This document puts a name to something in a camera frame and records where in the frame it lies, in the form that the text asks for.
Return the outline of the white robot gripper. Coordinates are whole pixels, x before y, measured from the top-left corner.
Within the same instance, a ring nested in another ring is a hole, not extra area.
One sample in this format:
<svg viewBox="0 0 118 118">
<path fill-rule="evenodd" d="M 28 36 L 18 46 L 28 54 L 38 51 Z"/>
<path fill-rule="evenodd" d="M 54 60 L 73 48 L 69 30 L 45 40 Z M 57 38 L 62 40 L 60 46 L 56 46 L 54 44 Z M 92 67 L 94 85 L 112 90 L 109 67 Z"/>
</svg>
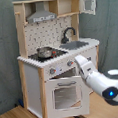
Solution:
<svg viewBox="0 0 118 118">
<path fill-rule="evenodd" d="M 97 71 L 93 63 L 81 55 L 75 57 L 75 63 L 79 67 L 80 75 L 83 78 L 86 78 L 90 73 Z"/>
</svg>

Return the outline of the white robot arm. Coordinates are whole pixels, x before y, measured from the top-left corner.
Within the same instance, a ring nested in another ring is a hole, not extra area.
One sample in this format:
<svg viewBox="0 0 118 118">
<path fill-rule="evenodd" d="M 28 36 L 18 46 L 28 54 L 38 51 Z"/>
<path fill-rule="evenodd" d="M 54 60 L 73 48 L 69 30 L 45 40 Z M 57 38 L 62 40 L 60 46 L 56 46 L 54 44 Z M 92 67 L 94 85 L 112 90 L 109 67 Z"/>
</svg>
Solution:
<svg viewBox="0 0 118 118">
<path fill-rule="evenodd" d="M 81 55 L 75 57 L 75 62 L 85 83 L 110 105 L 118 106 L 118 69 L 100 73 L 91 60 Z"/>
</svg>

